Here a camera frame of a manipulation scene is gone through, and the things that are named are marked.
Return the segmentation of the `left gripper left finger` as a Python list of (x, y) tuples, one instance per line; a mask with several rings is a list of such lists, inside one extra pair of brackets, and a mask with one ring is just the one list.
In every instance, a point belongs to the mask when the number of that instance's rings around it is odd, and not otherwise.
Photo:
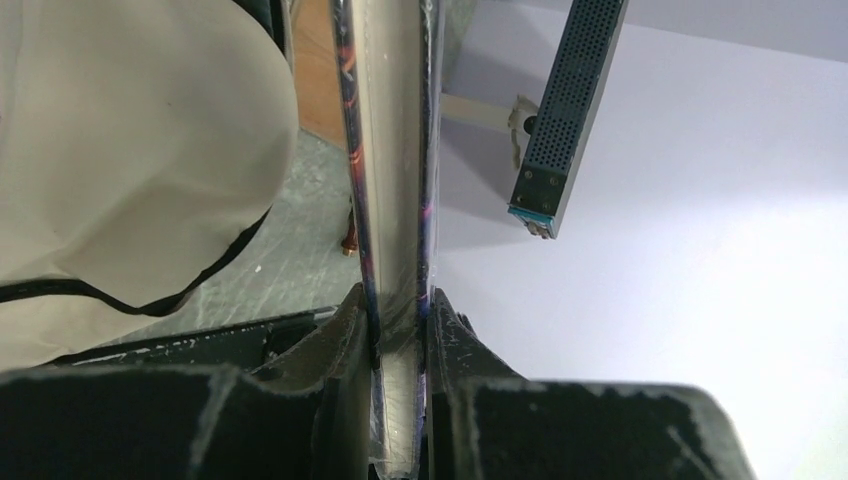
[(364, 292), (270, 362), (91, 362), (1, 377), (5, 479), (365, 479)]

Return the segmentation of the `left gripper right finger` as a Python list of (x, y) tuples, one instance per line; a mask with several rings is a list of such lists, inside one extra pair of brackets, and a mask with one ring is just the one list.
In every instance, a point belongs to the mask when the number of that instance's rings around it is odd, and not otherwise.
[(436, 290), (426, 323), (431, 479), (750, 479), (724, 410), (686, 385), (532, 381)]

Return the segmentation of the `beige canvas backpack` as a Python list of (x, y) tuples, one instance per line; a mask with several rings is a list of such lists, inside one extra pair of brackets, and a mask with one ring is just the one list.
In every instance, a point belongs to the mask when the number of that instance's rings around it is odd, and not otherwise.
[(1, 5), (1, 367), (156, 323), (250, 243), (295, 156), (284, 1)]

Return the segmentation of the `dark purple book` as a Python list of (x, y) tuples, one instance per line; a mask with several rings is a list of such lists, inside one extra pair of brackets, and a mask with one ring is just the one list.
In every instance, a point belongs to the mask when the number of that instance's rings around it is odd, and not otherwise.
[(416, 479), (432, 303), (444, 8), (330, 5), (372, 358), (371, 461)]

